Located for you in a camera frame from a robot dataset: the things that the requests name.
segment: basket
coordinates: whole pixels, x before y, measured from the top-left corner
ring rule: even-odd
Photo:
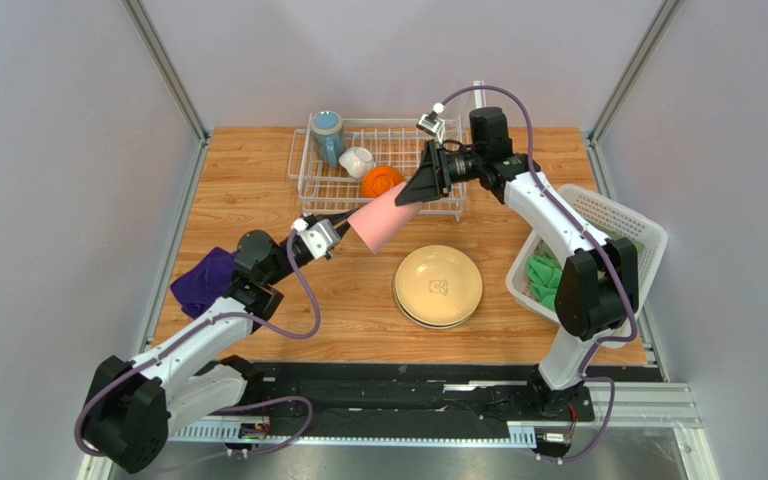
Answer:
[[[344,119],[343,128],[346,148],[366,148],[375,165],[390,165],[405,179],[416,172],[425,141],[431,138],[416,128],[416,120]],[[463,141],[461,118],[445,120],[444,132],[444,139]],[[344,168],[322,161],[315,150],[308,122],[307,129],[298,129],[293,134],[287,166],[287,175],[298,179],[298,195],[305,213],[344,212],[374,200],[361,197],[360,182]],[[448,197],[423,205],[420,214],[453,215],[460,220],[466,200],[466,185],[459,183],[452,186]]]
[[[665,229],[640,213],[577,185],[562,185],[558,192],[574,210],[595,227],[618,233],[644,246],[638,252],[639,306],[643,305],[668,244],[668,234],[665,233]],[[541,305],[532,296],[532,282],[526,275],[526,262],[538,250],[541,243],[541,238],[533,231],[526,239],[517,259],[514,260],[511,270],[508,271],[505,283],[517,303],[558,324],[559,318],[556,312]],[[626,322],[622,328],[629,331]],[[621,345],[623,344],[619,342],[606,343],[606,346],[613,348]]]

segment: stack of plates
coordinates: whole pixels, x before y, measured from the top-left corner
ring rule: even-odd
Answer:
[[[464,323],[482,298],[482,276],[470,257],[442,245],[420,248],[402,261],[393,284],[396,304],[428,328]]]

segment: orange cup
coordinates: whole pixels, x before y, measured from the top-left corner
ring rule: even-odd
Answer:
[[[404,181],[404,175],[395,168],[379,165],[370,170],[360,181],[360,194],[366,198],[378,198]]]

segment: wire rack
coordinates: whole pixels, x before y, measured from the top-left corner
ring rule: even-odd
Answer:
[[[431,138],[416,128],[415,120],[345,119],[343,126],[346,148],[366,148],[375,165],[390,165],[406,179],[416,171],[425,141]],[[461,118],[446,120],[444,132],[444,139],[463,141]],[[344,212],[373,200],[360,196],[360,182],[344,168],[331,167],[319,158],[309,121],[307,129],[298,129],[293,135],[287,175],[298,179],[301,209],[306,213]],[[466,199],[466,186],[453,185],[449,197],[426,203],[420,213],[454,215],[460,220]]]

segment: wooden table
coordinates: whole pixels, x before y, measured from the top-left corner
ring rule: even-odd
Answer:
[[[174,278],[197,264],[213,247],[235,249],[239,237],[262,229],[280,241],[300,214],[297,182],[286,176],[292,128],[215,130],[194,205],[183,236]],[[526,151],[525,129],[511,129],[515,151]],[[535,159],[557,187],[575,183],[595,189],[580,132],[539,128]],[[225,355],[249,360],[392,361],[456,363],[537,363],[552,344],[557,327],[515,303],[505,276],[531,228],[484,191],[468,187],[461,222],[454,217],[419,216],[378,255],[353,232],[331,261],[304,269],[322,309],[319,333],[290,340],[271,330],[231,346]],[[392,280],[399,263],[430,244],[455,247],[478,265],[484,294],[476,313],[451,330],[429,330],[408,320],[396,306]],[[312,324],[310,302],[294,276],[277,285],[285,299],[271,322],[294,332]],[[190,319],[168,293],[155,340],[166,340]],[[600,349],[595,363],[642,364],[636,340],[618,350]]]

